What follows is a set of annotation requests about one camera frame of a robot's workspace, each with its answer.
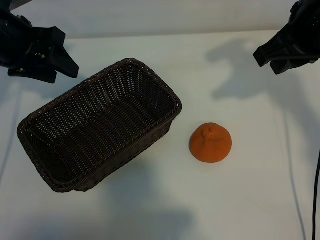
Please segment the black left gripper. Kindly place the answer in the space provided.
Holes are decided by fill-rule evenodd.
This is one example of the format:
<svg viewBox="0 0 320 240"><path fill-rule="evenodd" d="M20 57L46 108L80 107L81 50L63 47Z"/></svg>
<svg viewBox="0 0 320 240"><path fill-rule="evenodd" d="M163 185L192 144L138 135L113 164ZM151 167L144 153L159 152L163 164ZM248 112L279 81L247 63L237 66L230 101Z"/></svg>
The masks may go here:
<svg viewBox="0 0 320 240"><path fill-rule="evenodd" d="M33 27L23 16L0 10L0 65L8 68L10 77L35 79L49 84L57 73L77 78L79 66L64 48L66 34L57 27ZM34 56L32 68L18 66Z"/></svg>

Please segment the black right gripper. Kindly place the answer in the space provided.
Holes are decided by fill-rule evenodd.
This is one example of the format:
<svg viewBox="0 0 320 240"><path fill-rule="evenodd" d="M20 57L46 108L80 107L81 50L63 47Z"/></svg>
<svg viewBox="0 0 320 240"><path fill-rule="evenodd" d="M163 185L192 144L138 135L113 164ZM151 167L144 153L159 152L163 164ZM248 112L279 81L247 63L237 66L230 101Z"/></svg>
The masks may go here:
<svg viewBox="0 0 320 240"><path fill-rule="evenodd" d="M253 57L260 67L270 63L276 75L317 62L320 59L320 2L297 1L280 36L259 46Z"/></svg>

